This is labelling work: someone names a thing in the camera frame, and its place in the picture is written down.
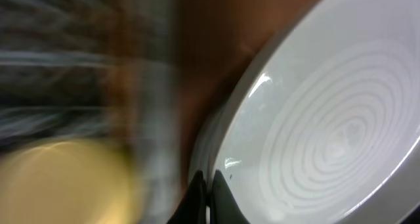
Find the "grey round plate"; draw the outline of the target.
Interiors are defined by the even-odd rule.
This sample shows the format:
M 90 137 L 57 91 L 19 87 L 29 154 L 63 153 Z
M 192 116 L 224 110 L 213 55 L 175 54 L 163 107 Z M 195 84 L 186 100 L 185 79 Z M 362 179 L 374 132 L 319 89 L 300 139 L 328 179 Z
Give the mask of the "grey round plate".
M 254 58 L 189 176 L 250 223 L 401 223 L 419 207 L 419 0 L 321 0 Z

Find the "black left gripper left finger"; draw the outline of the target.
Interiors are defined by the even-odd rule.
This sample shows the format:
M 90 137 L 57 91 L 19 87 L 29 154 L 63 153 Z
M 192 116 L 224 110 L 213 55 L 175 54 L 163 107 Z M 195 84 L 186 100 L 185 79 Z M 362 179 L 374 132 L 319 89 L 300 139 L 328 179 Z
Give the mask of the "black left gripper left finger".
M 197 171 L 167 224 L 206 224 L 206 195 L 203 172 Z

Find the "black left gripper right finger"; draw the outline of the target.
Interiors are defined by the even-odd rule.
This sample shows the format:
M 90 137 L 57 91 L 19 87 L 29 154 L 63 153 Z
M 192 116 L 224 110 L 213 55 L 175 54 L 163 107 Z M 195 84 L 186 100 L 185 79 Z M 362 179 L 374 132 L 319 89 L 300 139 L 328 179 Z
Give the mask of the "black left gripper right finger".
M 209 197 L 210 224 L 249 224 L 219 170 L 214 174 Z

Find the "yellow bowl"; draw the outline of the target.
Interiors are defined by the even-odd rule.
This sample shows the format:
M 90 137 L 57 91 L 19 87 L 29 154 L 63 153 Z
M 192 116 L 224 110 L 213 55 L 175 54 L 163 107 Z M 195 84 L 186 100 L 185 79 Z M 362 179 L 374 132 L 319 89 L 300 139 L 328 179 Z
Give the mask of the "yellow bowl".
M 106 141 L 38 141 L 1 157 L 1 224 L 138 223 L 142 191 L 127 150 Z

